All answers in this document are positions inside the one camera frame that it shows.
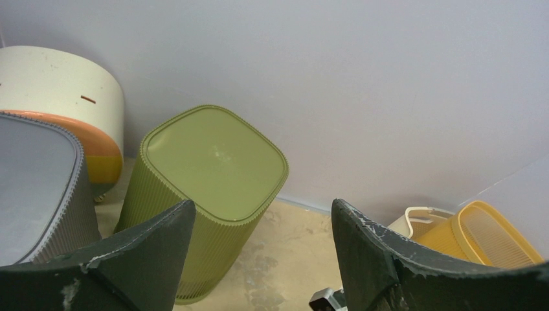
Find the green slatted waste bin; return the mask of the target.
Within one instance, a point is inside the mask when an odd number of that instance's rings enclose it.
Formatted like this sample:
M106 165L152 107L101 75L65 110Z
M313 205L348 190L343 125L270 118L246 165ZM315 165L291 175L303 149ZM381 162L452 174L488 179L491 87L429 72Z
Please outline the green slatted waste bin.
M202 105L142 140L117 231L192 200L196 220L175 303L204 299L242 251L289 174L285 155L235 113Z

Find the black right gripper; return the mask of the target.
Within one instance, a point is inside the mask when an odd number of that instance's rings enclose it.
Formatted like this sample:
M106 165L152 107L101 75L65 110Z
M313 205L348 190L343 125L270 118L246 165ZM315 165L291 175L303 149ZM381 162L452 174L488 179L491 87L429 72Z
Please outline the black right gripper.
M314 311L347 311L344 289L325 288L315 292L308 303Z

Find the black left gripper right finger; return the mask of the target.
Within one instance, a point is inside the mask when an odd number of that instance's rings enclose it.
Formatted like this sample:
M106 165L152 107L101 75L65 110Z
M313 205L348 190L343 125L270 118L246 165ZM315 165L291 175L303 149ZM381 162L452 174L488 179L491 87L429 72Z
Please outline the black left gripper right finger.
M547 310L548 264L505 270L426 248L342 199L333 239L349 310Z

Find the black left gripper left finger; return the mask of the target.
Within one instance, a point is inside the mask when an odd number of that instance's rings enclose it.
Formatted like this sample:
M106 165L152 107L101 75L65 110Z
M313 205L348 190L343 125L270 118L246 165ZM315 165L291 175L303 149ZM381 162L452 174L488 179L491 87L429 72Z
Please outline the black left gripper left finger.
M1 268L2 310L171 310L196 218L184 200L42 264Z

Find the grey slatted waste bin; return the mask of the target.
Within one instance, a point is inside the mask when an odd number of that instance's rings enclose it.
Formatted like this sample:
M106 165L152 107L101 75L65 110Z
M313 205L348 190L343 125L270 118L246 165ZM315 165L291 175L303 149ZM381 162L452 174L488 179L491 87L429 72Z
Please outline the grey slatted waste bin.
M101 240L84 149L52 123L1 113L1 265Z

